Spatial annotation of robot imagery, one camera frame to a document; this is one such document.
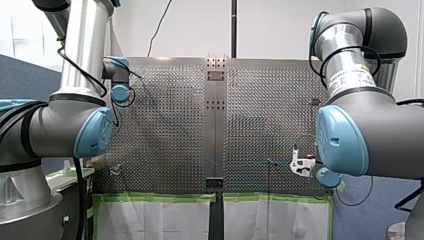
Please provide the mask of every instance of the black pole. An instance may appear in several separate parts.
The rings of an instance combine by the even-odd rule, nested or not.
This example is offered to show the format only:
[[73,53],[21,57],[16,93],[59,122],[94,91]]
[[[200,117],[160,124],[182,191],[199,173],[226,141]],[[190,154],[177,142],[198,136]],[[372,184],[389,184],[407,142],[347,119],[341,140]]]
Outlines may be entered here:
[[231,58],[237,58],[237,0],[231,4]]

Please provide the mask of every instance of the perforated metal panel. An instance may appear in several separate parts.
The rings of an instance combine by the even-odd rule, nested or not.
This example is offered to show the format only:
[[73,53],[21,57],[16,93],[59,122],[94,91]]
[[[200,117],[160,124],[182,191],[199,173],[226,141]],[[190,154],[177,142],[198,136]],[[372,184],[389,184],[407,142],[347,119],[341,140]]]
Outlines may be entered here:
[[130,63],[143,81],[131,80],[137,97],[120,109],[95,192],[204,192],[223,170],[226,192],[324,193],[289,168],[296,141],[301,157],[315,153],[311,102],[326,101],[306,61],[228,59],[219,81],[206,59]]
[[[122,127],[113,134],[95,191],[204,192],[205,60],[130,62],[143,80],[131,79],[136,99],[119,109]],[[120,174],[111,174],[119,164]]]
[[313,98],[326,93],[307,61],[227,62],[225,191],[323,191],[289,167],[296,141],[300,157],[315,154]]

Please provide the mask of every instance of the screw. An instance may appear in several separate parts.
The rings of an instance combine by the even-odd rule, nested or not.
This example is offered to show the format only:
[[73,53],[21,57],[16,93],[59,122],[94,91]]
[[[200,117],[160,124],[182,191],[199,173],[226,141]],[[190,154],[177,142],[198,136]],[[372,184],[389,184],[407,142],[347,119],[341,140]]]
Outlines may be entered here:
[[68,222],[69,222],[69,216],[68,215],[63,216],[62,226],[65,226],[66,224],[68,224]]

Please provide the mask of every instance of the white cloth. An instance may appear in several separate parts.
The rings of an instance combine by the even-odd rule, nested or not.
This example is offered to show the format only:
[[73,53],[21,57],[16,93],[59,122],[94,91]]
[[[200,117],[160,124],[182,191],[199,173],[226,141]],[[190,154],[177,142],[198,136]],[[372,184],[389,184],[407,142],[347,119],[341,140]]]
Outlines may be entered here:
[[273,200],[224,202],[224,236],[231,240],[329,240],[330,206]]
[[209,202],[103,202],[98,240],[207,240]]

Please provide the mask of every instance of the blue wall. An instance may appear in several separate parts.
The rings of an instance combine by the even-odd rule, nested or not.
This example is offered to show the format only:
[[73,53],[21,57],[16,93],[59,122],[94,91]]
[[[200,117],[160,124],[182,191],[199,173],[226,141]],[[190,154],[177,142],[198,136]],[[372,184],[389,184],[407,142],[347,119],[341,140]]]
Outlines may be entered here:
[[[357,203],[368,192],[368,176],[344,176],[343,180],[346,189],[340,193],[340,197],[344,202]],[[364,204],[347,207],[336,198],[333,240],[386,240],[387,228],[408,217],[407,213],[394,209],[394,205],[419,185],[419,181],[375,177],[373,191]]]
[[[0,55],[0,98],[47,101],[59,89],[60,73]],[[43,159],[45,173],[62,169],[63,159]]]

